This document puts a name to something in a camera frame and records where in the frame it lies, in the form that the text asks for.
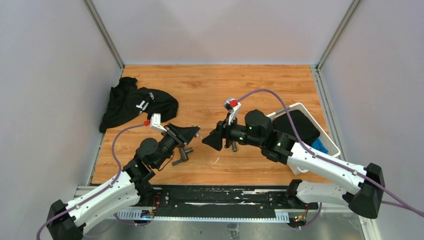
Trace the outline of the grey faucet with lever handle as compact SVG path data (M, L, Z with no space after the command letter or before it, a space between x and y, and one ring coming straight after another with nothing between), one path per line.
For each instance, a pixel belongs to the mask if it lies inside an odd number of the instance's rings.
M233 152L237 152L238 151L238 147L237 147L237 143L235 141L233 141L231 143L231 148Z

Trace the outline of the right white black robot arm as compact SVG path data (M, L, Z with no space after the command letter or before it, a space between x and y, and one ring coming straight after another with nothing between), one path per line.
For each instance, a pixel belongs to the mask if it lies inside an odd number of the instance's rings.
M294 209L304 203L328 203L348 207L368 219L376 219L383 198L382 168L346 162L306 145L294 136L274 129L272 120L259 110L249 111L245 125L219 121L202 143L221 151L223 144L237 142L260 148L268 160L299 167L320 175L331 183L295 179L286 192L286 203Z

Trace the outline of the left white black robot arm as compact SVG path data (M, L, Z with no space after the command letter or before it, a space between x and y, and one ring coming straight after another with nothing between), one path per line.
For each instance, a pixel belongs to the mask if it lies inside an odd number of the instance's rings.
M183 150L199 135L199 126L180 127L165 125L162 139L145 138L135 151L133 159L108 181L90 192L64 203L54 202L43 227L54 240L81 240L102 221L119 211L139 204L150 205L154 199L150 180L175 149Z

